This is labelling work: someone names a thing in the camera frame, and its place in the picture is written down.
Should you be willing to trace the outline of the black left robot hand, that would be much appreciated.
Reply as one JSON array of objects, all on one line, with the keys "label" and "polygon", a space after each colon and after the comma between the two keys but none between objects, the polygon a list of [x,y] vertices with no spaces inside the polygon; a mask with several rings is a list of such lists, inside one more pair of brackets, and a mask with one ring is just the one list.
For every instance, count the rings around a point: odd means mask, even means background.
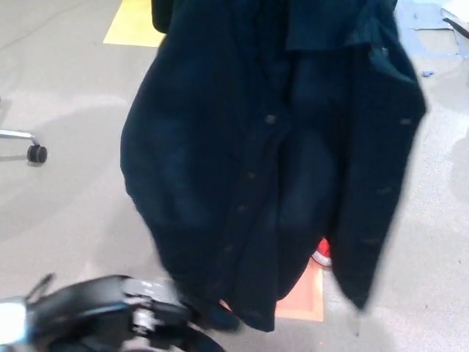
[{"label": "black left robot hand", "polygon": [[148,351],[222,351],[195,329],[195,310],[172,282],[110,275],[63,287],[27,305],[32,345],[73,341],[87,351],[118,351],[135,338]]}]

